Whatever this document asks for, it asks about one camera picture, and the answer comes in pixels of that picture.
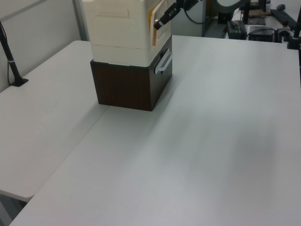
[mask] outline white handle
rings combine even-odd
[[[166,53],[164,54],[164,56],[162,57],[162,59],[160,60],[160,62],[158,63],[156,69],[155,69],[155,73],[157,74],[158,72],[163,72],[166,70],[166,68],[168,67],[169,63],[171,62],[171,60],[173,59],[173,52],[169,51],[169,49],[166,51]]]

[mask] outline dark brown wooden box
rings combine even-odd
[[[172,62],[164,72],[155,68],[167,50],[172,51],[172,38],[149,67],[110,65],[91,61],[98,103],[152,111],[172,76]]]

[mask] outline white plastic container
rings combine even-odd
[[[82,1],[96,62],[148,67],[171,36],[170,23],[153,28],[167,0]]]

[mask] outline black cord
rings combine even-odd
[[[230,21],[232,21],[233,17],[239,12],[239,10],[232,16],[232,18],[230,19]]]
[[[10,81],[9,81],[9,62],[8,62],[8,84],[11,86]]]
[[[1,21],[0,21],[0,27],[1,27],[1,30],[3,31],[3,33],[4,33],[5,39],[6,39],[6,41],[7,41],[8,38],[7,38],[7,36],[6,36],[5,30],[4,30],[4,27],[3,27],[2,23],[1,23]]]
[[[186,9],[185,9],[185,5],[186,5],[186,0],[184,0],[184,3],[183,3],[184,13],[185,13],[185,15],[187,16],[187,18],[188,18],[191,22],[193,22],[194,24],[202,25],[202,24],[206,24],[206,23],[208,23],[209,21],[211,21],[212,14],[213,14],[213,5],[212,5],[212,4],[211,4],[211,16],[210,16],[209,19],[208,19],[207,21],[205,21],[205,22],[196,22],[196,21],[194,21],[194,20],[188,15],[188,13],[187,13],[187,11],[186,11]]]
[[[6,41],[8,41],[8,37],[6,36],[6,32],[4,30],[4,27],[3,27],[2,23],[1,23],[1,21],[0,21],[0,28],[1,28],[2,32],[4,33]],[[8,84],[9,84],[9,86],[11,86],[10,81],[9,81],[9,62],[8,62]]]

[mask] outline table surface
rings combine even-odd
[[[0,194],[29,201],[108,108],[92,58],[89,42],[73,42],[0,94]]]
[[[181,36],[173,52],[154,111],[110,106],[12,226],[301,225],[298,52]]]
[[[285,4],[285,12],[290,15],[295,21],[298,19],[298,14],[300,11],[301,7],[301,2],[300,0],[289,0],[289,1],[283,1],[283,0],[272,0],[270,4],[271,9],[276,9],[276,7],[280,4]],[[240,12],[234,15],[233,21],[235,20],[240,20]],[[282,24],[275,19],[273,16],[266,16],[265,17],[265,22],[267,27],[272,27],[274,29],[280,29],[283,28]],[[245,25],[247,33],[250,31],[251,26],[263,26],[263,25]]]

